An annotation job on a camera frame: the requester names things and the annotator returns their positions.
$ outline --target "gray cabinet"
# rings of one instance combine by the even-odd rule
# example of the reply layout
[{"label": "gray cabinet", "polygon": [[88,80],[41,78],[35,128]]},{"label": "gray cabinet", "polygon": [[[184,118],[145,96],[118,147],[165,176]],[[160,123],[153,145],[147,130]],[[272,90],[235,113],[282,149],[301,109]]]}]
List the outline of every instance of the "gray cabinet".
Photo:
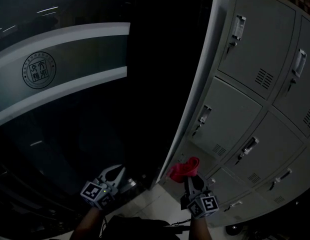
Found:
[{"label": "gray cabinet", "polygon": [[243,221],[269,211],[272,206],[256,193],[250,193],[229,203],[224,213],[236,221]]},{"label": "gray cabinet", "polygon": [[310,149],[305,149],[287,168],[256,191],[281,206],[310,188]]},{"label": "gray cabinet", "polygon": [[286,59],[294,21],[295,11],[277,0],[236,0],[218,70],[267,99]]},{"label": "gray cabinet", "polygon": [[214,157],[203,152],[200,148],[189,141],[184,144],[180,151],[180,155],[178,161],[180,163],[186,163],[191,157],[197,157],[199,159],[198,171],[203,176],[208,174],[217,165],[217,161]]},{"label": "gray cabinet", "polygon": [[215,172],[210,179],[215,181],[210,189],[213,191],[214,196],[216,196],[219,205],[249,191],[247,186],[237,182],[222,168]]},{"label": "gray cabinet", "polygon": [[214,78],[203,107],[211,111],[205,123],[189,139],[208,154],[221,160],[254,121],[261,106],[229,84]]},{"label": "gray cabinet", "polygon": [[169,193],[176,201],[180,202],[182,195],[185,193],[184,183],[177,183],[170,178],[167,178],[161,186]]},{"label": "gray cabinet", "polygon": [[206,217],[206,222],[209,227],[218,227],[232,225],[236,223],[236,220],[233,217],[227,216],[224,210],[220,207],[220,210],[213,213],[212,215]]},{"label": "gray cabinet", "polygon": [[[249,186],[255,186],[283,165],[301,145],[296,135],[268,112],[226,166]],[[247,150],[249,153],[238,160],[239,155]]]},{"label": "gray cabinet", "polygon": [[[186,141],[182,148],[177,151],[173,157],[168,169],[177,163],[186,163],[191,157],[197,157],[199,159],[198,171],[203,176],[210,172],[217,165],[217,161],[214,159],[214,157],[203,152],[193,143]],[[162,186],[173,198],[178,201],[180,201],[181,196],[185,193],[184,184],[177,183],[170,178],[168,178]]]},{"label": "gray cabinet", "polygon": [[310,22],[304,17],[290,72],[274,106],[310,135]]}]

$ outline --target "circular logo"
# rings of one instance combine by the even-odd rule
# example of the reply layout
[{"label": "circular logo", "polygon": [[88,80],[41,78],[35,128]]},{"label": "circular logo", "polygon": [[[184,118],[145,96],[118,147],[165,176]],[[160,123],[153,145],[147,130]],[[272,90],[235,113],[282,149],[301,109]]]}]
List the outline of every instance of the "circular logo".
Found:
[{"label": "circular logo", "polygon": [[55,73],[56,63],[53,57],[44,51],[30,55],[22,68],[24,82],[33,89],[48,86],[53,81]]}]

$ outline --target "locker handle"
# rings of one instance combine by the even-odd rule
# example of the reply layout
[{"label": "locker handle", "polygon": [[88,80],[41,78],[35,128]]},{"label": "locker handle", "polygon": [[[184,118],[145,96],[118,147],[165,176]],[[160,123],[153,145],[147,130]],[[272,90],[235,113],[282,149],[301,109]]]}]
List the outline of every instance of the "locker handle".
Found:
[{"label": "locker handle", "polygon": [[202,125],[205,124],[205,121],[207,120],[207,118],[209,117],[210,113],[211,113],[212,109],[207,106],[204,105],[204,107],[201,110],[200,116],[199,116],[199,124],[197,125],[197,127],[195,128],[195,131],[192,133],[191,137],[193,138],[195,136],[195,134],[198,132],[199,128],[202,127]]},{"label": "locker handle", "polygon": [[287,172],[284,173],[284,175],[275,178],[275,180],[271,183],[271,186],[268,191],[271,191],[274,187],[275,184],[280,183],[283,179],[285,179],[288,175],[290,175],[293,171],[290,168],[287,168]]},{"label": "locker handle", "polygon": [[243,202],[241,200],[237,201],[237,202],[234,202],[232,204],[229,205],[229,207],[227,209],[224,210],[224,212],[227,212],[229,209],[233,208],[233,207],[236,207],[236,206],[240,206],[242,205]]},{"label": "locker handle", "polygon": [[259,142],[260,141],[257,138],[252,137],[246,146],[242,148],[240,154],[237,157],[237,162],[235,165],[237,165],[242,160],[243,156],[248,155]]},{"label": "locker handle", "polygon": [[294,67],[292,69],[293,74],[298,78],[301,77],[301,74],[305,66],[306,58],[307,58],[306,52],[303,51],[302,49],[299,49]]},{"label": "locker handle", "polygon": [[212,111],[212,109],[209,106],[204,105],[203,109],[201,110],[200,118],[198,119],[198,121],[201,124],[205,124],[205,121],[209,117],[211,111]]},{"label": "locker handle", "polygon": [[259,142],[260,141],[257,138],[252,137],[241,151],[244,153],[244,155],[248,155]]},{"label": "locker handle", "polygon": [[246,17],[237,15],[235,18],[234,28],[231,37],[237,40],[242,39],[244,27],[245,27]]},{"label": "locker handle", "polygon": [[215,184],[216,180],[214,178],[210,178],[207,183],[208,183],[208,186],[212,186],[213,184]]}]

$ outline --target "white stripe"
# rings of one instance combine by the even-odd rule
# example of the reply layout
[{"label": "white stripe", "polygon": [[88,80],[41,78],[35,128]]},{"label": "white stripe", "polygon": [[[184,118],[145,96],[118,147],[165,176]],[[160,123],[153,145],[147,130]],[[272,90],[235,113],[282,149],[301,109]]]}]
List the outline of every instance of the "white stripe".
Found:
[{"label": "white stripe", "polygon": [[55,6],[55,7],[52,7],[52,8],[48,8],[48,9],[45,9],[45,10],[40,10],[38,12],[36,12],[37,14],[41,13],[41,12],[45,12],[45,11],[48,11],[48,10],[52,10],[52,9],[56,9],[58,8],[58,6]]},{"label": "white stripe", "polygon": [[130,32],[130,23],[110,22],[70,26],[32,36],[0,52],[0,68],[19,58],[59,44],[97,37],[122,36]]},{"label": "white stripe", "polygon": [[5,29],[4,31],[3,31],[3,33],[5,32],[5,31],[7,31],[7,30],[10,30],[11,28],[14,28],[16,25],[14,25],[14,26],[11,26],[11,27],[9,27],[8,29]]},{"label": "white stripe", "polygon": [[51,12],[51,13],[44,14],[44,15],[42,15],[42,16],[49,15],[49,14],[55,14],[55,13],[56,13],[56,11]]},{"label": "white stripe", "polygon": [[84,76],[32,95],[0,112],[0,126],[32,109],[83,89],[107,83],[127,76],[127,67]]},{"label": "white stripe", "polygon": [[34,143],[30,144],[30,146],[32,147],[32,146],[34,146],[34,145],[36,145],[36,144],[40,144],[40,143],[42,143],[42,142],[43,142],[43,141],[40,140],[40,141],[37,141],[37,142],[34,142]]}]

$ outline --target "white floor tile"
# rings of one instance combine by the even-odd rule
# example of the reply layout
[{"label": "white floor tile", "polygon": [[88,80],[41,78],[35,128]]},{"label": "white floor tile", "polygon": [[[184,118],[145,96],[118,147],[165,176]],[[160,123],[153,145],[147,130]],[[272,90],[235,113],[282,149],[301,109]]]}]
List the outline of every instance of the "white floor tile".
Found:
[{"label": "white floor tile", "polygon": [[70,231],[70,232],[67,232],[65,234],[61,234],[61,235],[58,235],[58,236],[47,238],[45,240],[50,240],[50,239],[70,240],[72,234],[73,234],[73,231]]},{"label": "white floor tile", "polygon": [[190,232],[189,232],[189,231],[183,231],[183,234],[177,234],[176,236],[177,236],[180,240],[189,240],[189,235],[190,235]]},{"label": "white floor tile", "polygon": [[157,198],[159,198],[166,191],[159,184],[156,184],[150,191],[146,190],[139,196],[137,196],[133,201],[142,210],[146,206],[150,205]]},{"label": "white floor tile", "polygon": [[181,210],[181,205],[167,192],[162,194],[142,211],[151,220],[162,220],[169,224],[191,218],[190,212],[188,210]]},{"label": "white floor tile", "polygon": [[122,207],[118,208],[117,210],[113,211],[109,215],[107,215],[106,220],[109,222],[114,215],[129,218],[137,214],[140,210],[141,209],[133,201],[130,201],[127,204],[123,205]]},{"label": "white floor tile", "polygon": [[139,211],[133,217],[140,217],[143,220],[149,220],[149,218],[146,216],[146,214],[142,211]]}]

